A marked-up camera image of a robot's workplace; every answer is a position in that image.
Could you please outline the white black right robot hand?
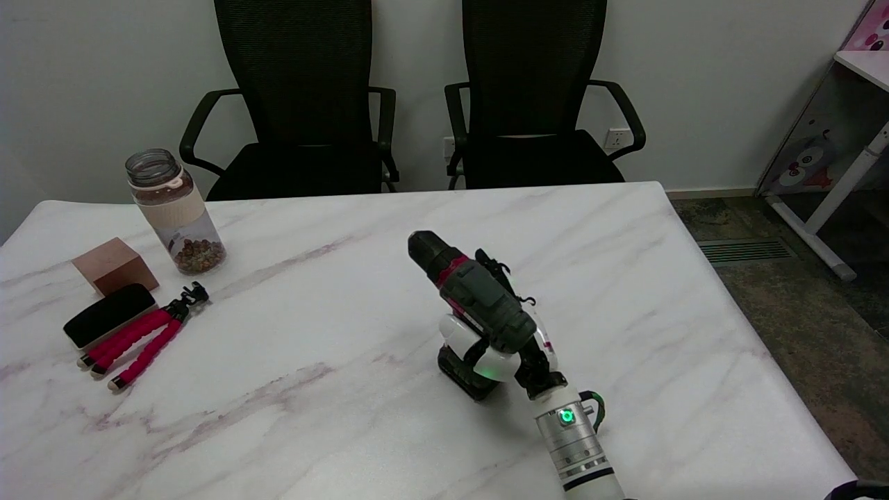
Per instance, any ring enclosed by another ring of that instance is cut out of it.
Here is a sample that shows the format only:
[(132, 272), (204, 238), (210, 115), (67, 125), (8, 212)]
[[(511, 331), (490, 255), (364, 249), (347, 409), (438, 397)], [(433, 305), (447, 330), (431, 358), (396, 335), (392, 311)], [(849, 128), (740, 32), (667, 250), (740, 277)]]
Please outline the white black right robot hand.
[(558, 384), (566, 384), (565, 377), (558, 372), (558, 358), (552, 347), (545, 326), (537, 316), (533, 297), (518, 295), (509, 281), (505, 263), (490, 257), (479, 248), (475, 260), (522, 305), (525, 313), (537, 326), (533, 341), (527, 342), (515, 354), (496, 351), (483, 342), (479, 329), (470, 326), (469, 321), (454, 314), (445, 315), (440, 322), (444, 344), (438, 352), (438, 367), (473, 401), (483, 401), (502, 382), (515, 380), (524, 388), (529, 398), (534, 398)]

